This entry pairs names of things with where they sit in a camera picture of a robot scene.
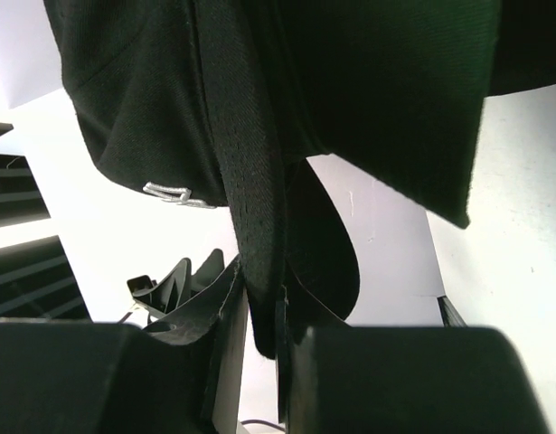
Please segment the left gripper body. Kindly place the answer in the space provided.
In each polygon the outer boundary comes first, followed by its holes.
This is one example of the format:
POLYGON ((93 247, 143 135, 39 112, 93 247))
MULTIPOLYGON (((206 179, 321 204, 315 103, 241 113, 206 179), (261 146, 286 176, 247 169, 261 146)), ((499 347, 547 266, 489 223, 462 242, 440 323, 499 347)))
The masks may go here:
POLYGON ((191 260, 183 258, 159 282, 148 275, 129 279, 127 287, 135 304, 126 314, 126 319, 145 312, 146 320, 141 325, 151 327, 209 287, 224 269, 223 252, 214 249, 196 271, 192 271, 191 260))

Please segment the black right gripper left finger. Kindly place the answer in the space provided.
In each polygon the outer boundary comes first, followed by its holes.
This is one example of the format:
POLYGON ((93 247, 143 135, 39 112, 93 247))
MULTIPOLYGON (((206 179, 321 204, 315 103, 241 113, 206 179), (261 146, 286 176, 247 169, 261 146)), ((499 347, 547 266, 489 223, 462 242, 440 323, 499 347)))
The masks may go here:
POLYGON ((234 260, 145 328, 0 320, 0 433, 233 433, 247 312, 234 260))

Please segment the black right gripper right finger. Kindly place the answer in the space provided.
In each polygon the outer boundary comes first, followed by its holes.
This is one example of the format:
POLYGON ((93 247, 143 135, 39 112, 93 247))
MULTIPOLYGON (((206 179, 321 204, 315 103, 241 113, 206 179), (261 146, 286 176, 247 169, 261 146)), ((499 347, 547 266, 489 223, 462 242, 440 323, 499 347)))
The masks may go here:
POLYGON ((545 433, 492 328, 352 327, 303 288, 276 304, 278 415, 290 433, 545 433))

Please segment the black NY cap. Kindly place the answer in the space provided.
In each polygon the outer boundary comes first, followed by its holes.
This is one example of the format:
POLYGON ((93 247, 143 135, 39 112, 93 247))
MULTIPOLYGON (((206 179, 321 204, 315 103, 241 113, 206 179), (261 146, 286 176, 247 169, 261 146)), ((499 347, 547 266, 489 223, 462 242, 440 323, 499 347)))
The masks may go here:
POLYGON ((344 319, 360 278, 301 137, 280 139, 237 1, 48 1, 61 80, 95 167, 177 205, 226 207, 258 351, 276 355, 278 292, 344 319))

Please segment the dark green NY cap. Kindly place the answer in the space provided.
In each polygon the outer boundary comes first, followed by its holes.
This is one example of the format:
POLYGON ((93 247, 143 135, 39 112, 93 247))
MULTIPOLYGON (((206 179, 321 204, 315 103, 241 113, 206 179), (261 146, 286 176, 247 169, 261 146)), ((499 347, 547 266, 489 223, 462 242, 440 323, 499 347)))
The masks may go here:
POLYGON ((313 129, 459 228, 483 104, 556 84, 556 1, 281 1, 313 129))

